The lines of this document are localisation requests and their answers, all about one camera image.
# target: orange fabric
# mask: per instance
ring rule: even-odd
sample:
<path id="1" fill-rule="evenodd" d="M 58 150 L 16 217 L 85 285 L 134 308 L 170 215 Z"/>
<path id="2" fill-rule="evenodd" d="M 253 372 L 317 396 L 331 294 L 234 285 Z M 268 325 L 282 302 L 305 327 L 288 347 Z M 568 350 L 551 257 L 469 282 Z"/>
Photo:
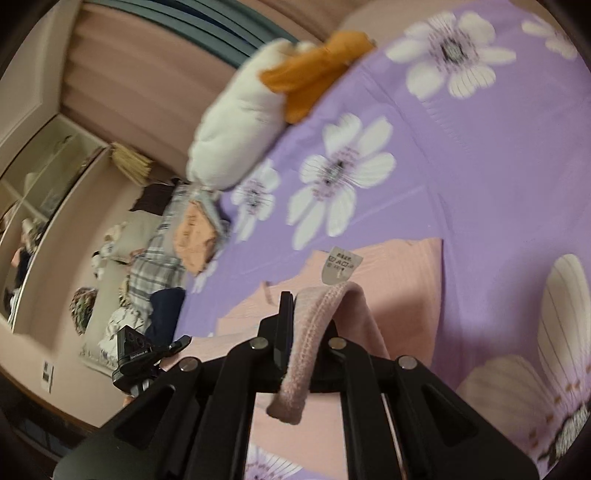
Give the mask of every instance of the orange fabric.
<path id="1" fill-rule="evenodd" d="M 183 221 L 174 233 L 174 251 L 184 267 L 198 275 L 211 259 L 216 246 L 217 232 L 201 204 L 189 201 Z"/>
<path id="2" fill-rule="evenodd" d="M 323 46 L 262 72 L 260 79 L 272 92 L 287 94 L 285 121 L 294 124 L 308 115 L 355 60 L 374 48 L 365 33 L 338 31 Z"/>

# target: care label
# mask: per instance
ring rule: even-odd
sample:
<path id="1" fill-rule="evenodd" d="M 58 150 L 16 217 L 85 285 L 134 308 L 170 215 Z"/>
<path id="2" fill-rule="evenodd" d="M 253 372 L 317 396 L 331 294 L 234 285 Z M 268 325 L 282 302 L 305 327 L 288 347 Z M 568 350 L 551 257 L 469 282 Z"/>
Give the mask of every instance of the care label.
<path id="1" fill-rule="evenodd" d="M 355 268 L 361 265 L 363 257 L 354 253 L 334 247 L 330 253 L 324 267 L 322 268 L 322 283 L 325 285 L 336 285 L 347 281 Z"/>

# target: light switch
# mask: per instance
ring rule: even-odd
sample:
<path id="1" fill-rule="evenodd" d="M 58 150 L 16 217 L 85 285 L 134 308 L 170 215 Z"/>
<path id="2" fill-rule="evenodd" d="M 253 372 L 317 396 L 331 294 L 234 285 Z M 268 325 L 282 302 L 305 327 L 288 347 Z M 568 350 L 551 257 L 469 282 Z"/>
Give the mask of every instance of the light switch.
<path id="1" fill-rule="evenodd" d="M 51 393 L 51 384 L 53 383 L 53 364 L 47 360 L 43 362 L 43 372 L 41 373 L 41 388 Z"/>

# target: metal rivet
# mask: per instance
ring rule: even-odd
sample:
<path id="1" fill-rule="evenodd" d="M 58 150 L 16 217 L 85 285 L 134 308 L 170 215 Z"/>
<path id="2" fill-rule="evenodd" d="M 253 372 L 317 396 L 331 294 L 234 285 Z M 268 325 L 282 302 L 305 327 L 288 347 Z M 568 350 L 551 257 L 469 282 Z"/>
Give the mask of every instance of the metal rivet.
<path id="1" fill-rule="evenodd" d="M 251 340 L 251 347 L 255 350 L 263 350 L 264 348 L 267 348 L 268 345 L 269 340 L 267 340 L 265 337 L 254 337 Z"/>
<path id="2" fill-rule="evenodd" d="M 329 347 L 333 350 L 342 350 L 347 346 L 347 340 L 341 337 L 332 337 L 329 340 Z"/>
<path id="3" fill-rule="evenodd" d="M 415 359 L 413 356 L 404 355 L 398 359 L 398 365 L 400 365 L 400 367 L 404 370 L 412 370 L 413 368 L 416 368 L 418 363 L 417 359 Z"/>
<path id="4" fill-rule="evenodd" d="M 198 366 L 199 360 L 193 356 L 186 356 L 178 363 L 178 367 L 181 369 L 181 372 L 192 372 Z"/>

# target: plaid shirt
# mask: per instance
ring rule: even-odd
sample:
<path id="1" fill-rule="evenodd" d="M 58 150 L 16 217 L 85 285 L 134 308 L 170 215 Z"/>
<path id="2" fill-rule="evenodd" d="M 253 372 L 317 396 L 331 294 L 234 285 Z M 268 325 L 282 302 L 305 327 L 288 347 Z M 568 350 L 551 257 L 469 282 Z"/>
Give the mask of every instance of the plaid shirt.
<path id="1" fill-rule="evenodd" d="M 181 260 L 164 253 L 164 234 L 170 229 L 174 215 L 189 201 L 189 185 L 179 185 L 166 207 L 156 233 L 144 253 L 137 255 L 129 273 L 129 301 L 144 319 L 152 313 L 152 293 L 165 288 L 183 286 L 185 269 Z"/>

